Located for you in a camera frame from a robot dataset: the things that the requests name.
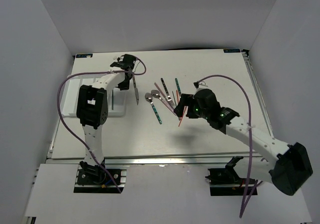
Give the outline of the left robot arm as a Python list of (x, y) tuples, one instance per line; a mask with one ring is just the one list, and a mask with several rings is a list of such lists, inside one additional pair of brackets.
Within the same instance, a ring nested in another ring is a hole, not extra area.
[(93, 84), (82, 85), (79, 89), (76, 116), (82, 125), (87, 145), (85, 158), (80, 166), (83, 169), (92, 167), (88, 176), (94, 183), (103, 182), (106, 176), (106, 171), (99, 166), (104, 161), (102, 128), (109, 115), (109, 98), (114, 88), (121, 91), (130, 88), (136, 61), (135, 56), (125, 54), (110, 65), (109, 74), (104, 74)]

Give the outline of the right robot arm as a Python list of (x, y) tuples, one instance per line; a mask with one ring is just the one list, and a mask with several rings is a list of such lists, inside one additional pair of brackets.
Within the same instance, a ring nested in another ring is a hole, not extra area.
[(307, 149), (299, 142), (288, 144), (249, 125), (236, 111), (222, 107), (210, 89), (181, 94), (174, 109), (178, 117), (204, 119), (210, 127), (232, 137), (259, 153), (264, 160), (234, 156), (224, 168), (212, 168), (207, 179), (212, 185), (249, 182), (272, 183), (282, 193), (293, 196), (313, 174)]

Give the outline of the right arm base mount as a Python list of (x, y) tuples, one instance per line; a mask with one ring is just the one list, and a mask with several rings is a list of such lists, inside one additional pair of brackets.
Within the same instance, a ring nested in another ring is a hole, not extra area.
[(242, 156), (233, 157), (224, 168), (209, 168), (205, 179), (209, 183), (211, 196), (242, 196), (244, 194), (246, 175), (240, 178), (235, 172), (236, 164)]

